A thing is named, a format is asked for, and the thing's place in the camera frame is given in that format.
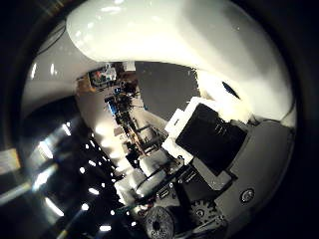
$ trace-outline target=white panel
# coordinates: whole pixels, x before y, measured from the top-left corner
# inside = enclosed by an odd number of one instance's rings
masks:
[[[227,1],[92,0],[70,14],[67,31],[95,61],[167,62],[208,71],[260,117],[281,120],[292,104],[277,49]]]
[[[53,40],[62,32],[63,30],[54,34]],[[49,38],[40,51],[52,43]],[[74,95],[76,79],[103,65],[104,63],[92,61],[84,56],[65,32],[54,45],[36,57],[31,65],[22,99],[23,117],[49,102]]]

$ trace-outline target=machine part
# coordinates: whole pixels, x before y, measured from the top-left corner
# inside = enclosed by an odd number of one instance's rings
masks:
[[[185,183],[189,183],[191,182],[195,176],[197,175],[197,173],[195,171],[191,171],[190,174],[188,176],[185,177]]]
[[[198,104],[175,143],[220,174],[233,161],[245,138],[246,132],[222,119],[217,109]]]
[[[199,200],[189,210],[191,220],[198,226],[215,219],[218,215],[209,202]]]
[[[200,226],[193,228],[192,230],[184,231],[174,236],[174,239],[186,239],[186,238],[212,238],[212,234],[215,235],[217,229],[221,227],[225,228],[227,222],[223,215],[215,211],[216,216],[213,220],[210,220]]]
[[[164,199],[167,196],[169,196],[169,189],[168,188],[165,188],[164,190],[159,192],[159,199]]]
[[[198,173],[207,182],[207,184],[215,191],[221,190],[231,180],[231,176],[222,171],[216,176],[210,169],[198,158],[194,158],[192,165],[197,169]]]
[[[254,190],[252,188],[249,188],[241,193],[240,200],[243,203],[249,202],[253,198],[254,194],[255,194]]]
[[[276,121],[263,121],[248,132],[229,168],[237,179],[214,200],[228,222],[227,236],[251,220],[253,215],[249,209],[254,208],[253,212],[257,212],[275,193],[289,163],[292,142],[291,129]],[[242,203],[239,199],[247,188],[255,191],[249,203]],[[249,199],[251,192],[244,197]]]
[[[154,207],[146,217],[146,230],[150,238],[169,239],[174,233],[173,218],[163,207]]]

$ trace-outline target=gear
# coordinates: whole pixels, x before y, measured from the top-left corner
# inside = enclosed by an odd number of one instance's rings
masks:
[[[216,217],[218,214],[209,202],[195,201],[189,210],[191,220],[198,226]]]

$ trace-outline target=bolt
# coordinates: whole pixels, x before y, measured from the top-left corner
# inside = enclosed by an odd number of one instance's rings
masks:
[[[202,217],[203,214],[204,214],[203,210],[200,210],[200,209],[199,209],[199,210],[196,211],[196,215],[197,215],[198,217]]]
[[[240,200],[243,203],[249,202],[253,198],[254,194],[254,190],[252,188],[248,188],[241,193]]]

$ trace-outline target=wire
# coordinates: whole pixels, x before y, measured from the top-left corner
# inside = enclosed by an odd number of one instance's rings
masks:
[[[39,56],[39,55],[45,53],[45,52],[48,51],[53,45],[55,45],[55,44],[61,39],[61,37],[63,36],[63,34],[66,32],[67,26],[65,25],[63,28],[58,29],[56,32],[54,32],[54,33],[51,34],[51,35],[54,35],[54,34],[58,33],[59,31],[61,31],[61,29],[63,29],[63,31],[62,31],[62,33],[60,34],[60,36],[59,36],[56,40],[54,40],[54,42],[51,43],[48,47],[46,47],[46,48],[43,49],[42,51],[38,52],[38,53],[37,53],[37,56]]]

